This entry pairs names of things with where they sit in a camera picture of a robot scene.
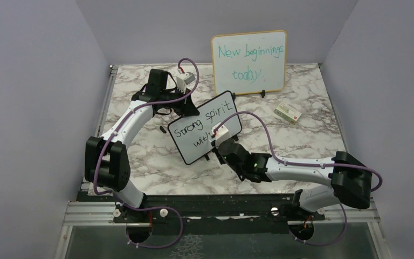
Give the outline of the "black framed whiteboard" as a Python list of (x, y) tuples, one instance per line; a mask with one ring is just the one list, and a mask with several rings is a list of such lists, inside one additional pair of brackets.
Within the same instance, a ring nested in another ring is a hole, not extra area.
[(190, 165), (213, 149), (211, 130), (230, 115), (238, 112), (233, 94), (225, 91), (197, 107), (199, 115), (180, 117), (168, 124), (183, 161)]

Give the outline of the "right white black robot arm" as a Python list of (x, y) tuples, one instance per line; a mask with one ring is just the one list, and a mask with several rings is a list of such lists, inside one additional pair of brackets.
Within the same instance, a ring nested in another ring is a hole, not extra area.
[(266, 153), (250, 153), (233, 139), (213, 149), (221, 164), (228, 165), (241, 181), (255, 183), (282, 180), (317, 184), (295, 193), (290, 214), (298, 220), (335, 204), (356, 209), (370, 206), (372, 172), (351, 154), (336, 152), (332, 158), (288, 159)]

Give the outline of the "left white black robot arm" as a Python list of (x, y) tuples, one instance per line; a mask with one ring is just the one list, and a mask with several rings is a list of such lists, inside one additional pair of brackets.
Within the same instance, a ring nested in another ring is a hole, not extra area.
[(140, 129), (162, 108), (183, 117), (199, 115), (187, 88), (198, 81), (198, 76), (181, 72), (173, 79), (175, 87), (167, 88), (171, 76), (168, 71), (151, 69), (147, 83), (132, 96), (127, 114), (102, 136), (89, 137), (86, 141), (86, 181), (93, 184), (94, 191), (101, 187), (105, 193), (126, 203), (127, 214), (137, 222), (147, 217), (148, 207), (144, 204), (144, 192), (130, 180), (128, 147)]

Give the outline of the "black marker cap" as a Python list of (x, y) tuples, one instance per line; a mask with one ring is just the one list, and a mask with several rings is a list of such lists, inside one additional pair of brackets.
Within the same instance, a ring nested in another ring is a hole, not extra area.
[(167, 133), (166, 129), (163, 126), (160, 126), (159, 129), (161, 130), (162, 133), (164, 133), (164, 134)]

